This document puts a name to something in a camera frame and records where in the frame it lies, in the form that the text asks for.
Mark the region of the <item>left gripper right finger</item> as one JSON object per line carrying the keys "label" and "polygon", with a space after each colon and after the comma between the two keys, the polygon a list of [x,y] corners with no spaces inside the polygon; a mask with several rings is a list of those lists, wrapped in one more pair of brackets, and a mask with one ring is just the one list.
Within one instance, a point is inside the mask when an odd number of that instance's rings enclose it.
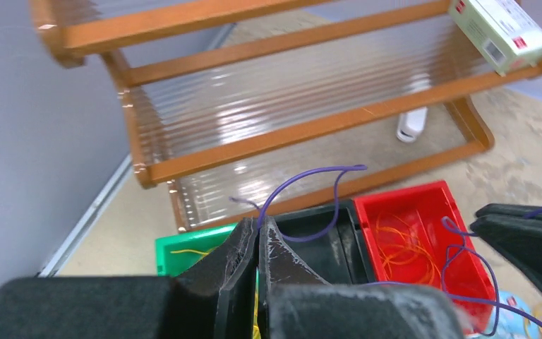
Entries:
{"label": "left gripper right finger", "polygon": [[258,326],[263,338],[463,338],[459,312],[434,287],[332,285],[259,222]]}

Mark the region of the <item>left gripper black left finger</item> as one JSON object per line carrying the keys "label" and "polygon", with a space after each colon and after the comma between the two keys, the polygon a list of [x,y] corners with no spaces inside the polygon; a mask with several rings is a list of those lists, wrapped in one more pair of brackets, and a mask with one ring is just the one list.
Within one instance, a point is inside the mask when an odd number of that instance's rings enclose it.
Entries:
{"label": "left gripper black left finger", "polygon": [[257,228],[176,276],[19,278],[0,287],[0,338],[250,338]]}

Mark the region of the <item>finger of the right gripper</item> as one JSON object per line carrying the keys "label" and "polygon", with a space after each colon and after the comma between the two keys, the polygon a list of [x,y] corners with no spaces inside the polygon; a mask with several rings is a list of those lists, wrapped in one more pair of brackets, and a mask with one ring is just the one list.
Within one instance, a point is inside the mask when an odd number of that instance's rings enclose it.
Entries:
{"label": "finger of the right gripper", "polygon": [[542,293],[542,207],[490,203],[475,217],[471,231]]}

